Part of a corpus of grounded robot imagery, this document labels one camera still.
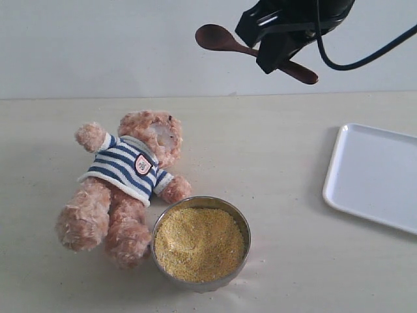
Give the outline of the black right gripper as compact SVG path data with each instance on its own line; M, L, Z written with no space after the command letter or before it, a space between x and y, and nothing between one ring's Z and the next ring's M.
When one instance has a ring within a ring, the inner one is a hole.
M265 74L275 70L292 74L307 68L291 61L315 40L318 23L325 31L337 27L347 17L354 1L263 1L242 13L235 33L249 48L260 47L256 62Z

